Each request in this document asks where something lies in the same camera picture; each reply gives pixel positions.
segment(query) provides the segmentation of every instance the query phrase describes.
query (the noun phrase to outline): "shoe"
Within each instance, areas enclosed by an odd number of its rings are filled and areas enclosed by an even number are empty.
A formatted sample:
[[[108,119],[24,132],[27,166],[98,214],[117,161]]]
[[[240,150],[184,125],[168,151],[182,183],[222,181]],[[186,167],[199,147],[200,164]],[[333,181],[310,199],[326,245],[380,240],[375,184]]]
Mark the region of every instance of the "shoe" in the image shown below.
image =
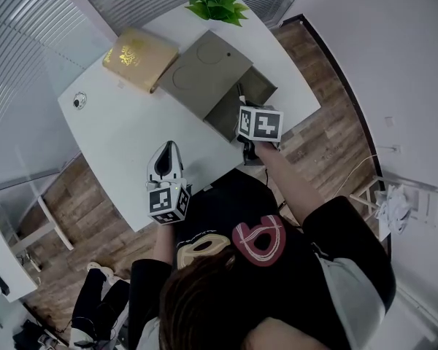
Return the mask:
[[[114,278],[114,271],[112,271],[111,268],[102,267],[97,262],[89,262],[88,267],[86,269],[89,271],[89,270],[92,270],[94,268],[97,270],[100,270],[104,274],[106,281],[108,281],[110,284],[110,281]]]
[[[122,279],[122,278],[119,277],[119,276],[114,275],[111,279],[109,279],[109,284],[110,284],[110,286],[113,287],[113,286],[115,285],[115,283],[116,283],[117,281],[119,281],[119,280],[124,281],[124,282],[130,284],[130,279],[126,279],[126,280],[125,280],[125,279]]]

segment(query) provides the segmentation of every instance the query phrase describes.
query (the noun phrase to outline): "gray box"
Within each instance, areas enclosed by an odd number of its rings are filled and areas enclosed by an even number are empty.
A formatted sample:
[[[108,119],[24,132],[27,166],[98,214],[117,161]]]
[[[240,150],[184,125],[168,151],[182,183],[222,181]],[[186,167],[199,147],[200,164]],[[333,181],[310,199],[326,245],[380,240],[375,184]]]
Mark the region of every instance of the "gray box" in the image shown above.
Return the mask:
[[[238,83],[242,84],[245,98],[256,105],[264,105],[277,89],[262,73],[251,67],[222,97],[204,121],[229,142],[235,139],[240,107],[243,106],[239,100]]]
[[[170,66],[159,85],[203,120],[252,65],[207,31]]]

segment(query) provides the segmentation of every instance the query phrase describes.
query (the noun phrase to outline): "hair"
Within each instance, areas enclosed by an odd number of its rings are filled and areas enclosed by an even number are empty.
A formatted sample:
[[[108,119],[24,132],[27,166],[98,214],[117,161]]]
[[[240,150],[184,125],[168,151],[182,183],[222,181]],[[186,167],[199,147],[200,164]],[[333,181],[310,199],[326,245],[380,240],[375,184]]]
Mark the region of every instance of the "hair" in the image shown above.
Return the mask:
[[[159,312],[162,350],[240,349],[260,322],[242,286],[234,252],[197,257],[164,285]]]

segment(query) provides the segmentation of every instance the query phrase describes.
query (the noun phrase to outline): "hand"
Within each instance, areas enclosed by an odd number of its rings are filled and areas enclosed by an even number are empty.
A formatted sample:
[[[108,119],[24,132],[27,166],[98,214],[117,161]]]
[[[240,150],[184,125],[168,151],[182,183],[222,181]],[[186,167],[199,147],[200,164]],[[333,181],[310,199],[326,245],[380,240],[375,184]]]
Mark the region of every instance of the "hand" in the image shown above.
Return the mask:
[[[254,141],[253,143],[255,145],[255,153],[260,158],[262,158],[263,155],[279,152],[276,148],[274,148],[274,145],[267,141]]]

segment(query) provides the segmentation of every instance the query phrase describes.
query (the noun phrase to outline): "black t-shirt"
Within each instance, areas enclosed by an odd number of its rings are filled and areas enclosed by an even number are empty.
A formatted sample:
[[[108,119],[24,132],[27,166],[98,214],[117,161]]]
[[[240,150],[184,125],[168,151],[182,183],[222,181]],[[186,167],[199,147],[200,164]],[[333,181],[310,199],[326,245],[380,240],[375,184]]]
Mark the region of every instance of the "black t-shirt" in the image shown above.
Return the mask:
[[[243,289],[244,298],[249,292],[259,297],[259,319],[282,320],[330,349],[350,347],[316,251],[354,260],[389,307],[393,293],[386,271],[392,274],[391,265],[346,198],[329,201],[309,215],[303,234],[279,215],[272,191],[251,176],[233,170],[212,186],[192,197],[185,221],[174,226],[174,268],[199,255],[234,248],[248,285],[237,289]],[[171,272],[171,266],[155,260],[133,264],[130,350],[137,347],[146,322],[158,315],[159,293]]]

